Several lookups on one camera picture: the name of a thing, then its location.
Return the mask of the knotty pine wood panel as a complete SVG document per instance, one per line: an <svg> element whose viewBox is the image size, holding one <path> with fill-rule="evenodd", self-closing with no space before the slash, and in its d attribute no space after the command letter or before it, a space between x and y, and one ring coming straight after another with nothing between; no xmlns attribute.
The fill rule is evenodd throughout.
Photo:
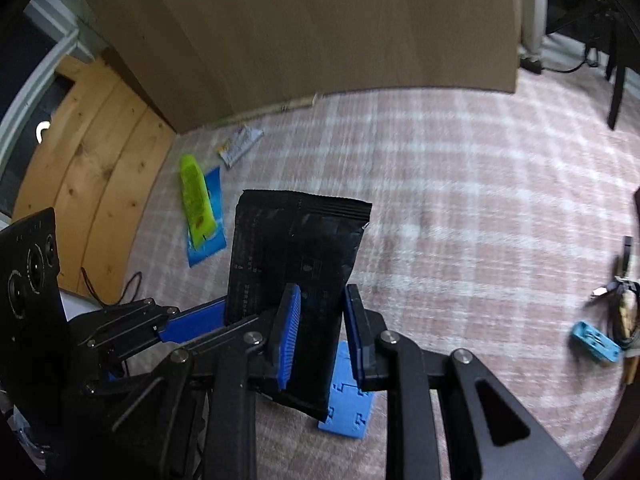
<svg viewBox="0 0 640 480"><path fill-rule="evenodd" d="M32 156L12 217L53 207L58 286L114 302L176 134L103 58L66 55L55 71L74 84Z"/></svg>

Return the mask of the light wood cabinet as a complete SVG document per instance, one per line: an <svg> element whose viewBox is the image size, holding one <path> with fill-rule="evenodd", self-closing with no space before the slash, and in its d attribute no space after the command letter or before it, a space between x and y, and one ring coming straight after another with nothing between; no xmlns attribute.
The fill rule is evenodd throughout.
<svg viewBox="0 0 640 480"><path fill-rule="evenodd" d="M511 92L515 0L86 0L179 132L316 93Z"/></svg>

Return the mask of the light blue plastic block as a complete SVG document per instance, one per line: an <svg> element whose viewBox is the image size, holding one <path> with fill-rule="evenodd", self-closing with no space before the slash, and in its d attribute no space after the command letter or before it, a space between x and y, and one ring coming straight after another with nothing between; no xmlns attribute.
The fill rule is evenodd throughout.
<svg viewBox="0 0 640 480"><path fill-rule="evenodd" d="M373 392L361 391L352 376L348 344L342 340L331 379L328 416L318 429L338 436L363 439L371 414Z"/></svg>

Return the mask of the black power strip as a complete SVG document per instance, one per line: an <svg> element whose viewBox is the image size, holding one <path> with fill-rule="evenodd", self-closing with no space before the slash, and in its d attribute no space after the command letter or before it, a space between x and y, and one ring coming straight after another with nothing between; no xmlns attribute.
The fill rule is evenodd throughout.
<svg viewBox="0 0 640 480"><path fill-rule="evenodd" d="M544 70L541 62L536 58L520 58L520 67L535 75L540 75Z"/></svg>

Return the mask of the lime green tube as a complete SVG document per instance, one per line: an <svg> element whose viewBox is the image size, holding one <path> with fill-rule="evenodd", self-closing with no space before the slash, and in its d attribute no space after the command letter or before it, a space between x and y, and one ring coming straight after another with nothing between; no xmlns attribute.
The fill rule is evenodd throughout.
<svg viewBox="0 0 640 480"><path fill-rule="evenodd" d="M186 224L192 245L198 249L216 234L217 221L203 171L193 155L181 156L179 176Z"/></svg>

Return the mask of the chopsticks in paper sleeve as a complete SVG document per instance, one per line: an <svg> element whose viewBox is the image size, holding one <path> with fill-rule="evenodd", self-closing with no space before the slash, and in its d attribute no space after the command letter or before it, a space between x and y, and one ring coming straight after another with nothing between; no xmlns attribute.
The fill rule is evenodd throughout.
<svg viewBox="0 0 640 480"><path fill-rule="evenodd" d="M217 119L214 122L210 122L209 124L207 124L206 127L215 129L227 127L228 125L246 124L247 122L251 122L252 120L264 116L281 114L290 112L291 110L301 110L302 108L313 107L319 96L319 93L315 93L312 96L304 96L303 98L297 98L277 104L258 107L254 110L248 110L247 112L242 112L225 118Z"/></svg>

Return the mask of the blue tissue packet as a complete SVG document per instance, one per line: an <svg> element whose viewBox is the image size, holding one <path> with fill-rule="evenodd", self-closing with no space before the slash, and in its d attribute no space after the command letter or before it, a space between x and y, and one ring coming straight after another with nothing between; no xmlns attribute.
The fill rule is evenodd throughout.
<svg viewBox="0 0 640 480"><path fill-rule="evenodd" d="M206 189L206 203L201 214L186 224L186 260L190 268L227 248L222 210L222 188L220 167L209 170L202 177Z"/></svg>

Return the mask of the small white snack sachet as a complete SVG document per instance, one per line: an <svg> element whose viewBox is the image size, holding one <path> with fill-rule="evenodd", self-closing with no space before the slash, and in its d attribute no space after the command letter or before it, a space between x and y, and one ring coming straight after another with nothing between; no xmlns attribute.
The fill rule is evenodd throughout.
<svg viewBox="0 0 640 480"><path fill-rule="evenodd" d="M242 125L216 148L224 166L231 169L262 137L262 129Z"/></svg>

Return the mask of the black foil pouch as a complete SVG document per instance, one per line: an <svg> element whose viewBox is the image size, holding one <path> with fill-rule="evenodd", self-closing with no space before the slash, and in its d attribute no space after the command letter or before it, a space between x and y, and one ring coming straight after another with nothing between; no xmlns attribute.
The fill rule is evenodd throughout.
<svg viewBox="0 0 640 480"><path fill-rule="evenodd" d="M326 419L344 288L372 206L296 191L246 190L235 207L224 322L277 310L288 284L300 292L292 372L267 396Z"/></svg>

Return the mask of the small cyan plastic tool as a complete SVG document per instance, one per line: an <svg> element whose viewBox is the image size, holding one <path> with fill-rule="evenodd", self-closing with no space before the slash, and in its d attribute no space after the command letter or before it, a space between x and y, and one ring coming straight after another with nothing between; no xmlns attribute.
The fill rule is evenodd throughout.
<svg viewBox="0 0 640 480"><path fill-rule="evenodd" d="M578 321L570 336L599 362L617 363L623 353L615 341L585 321Z"/></svg>

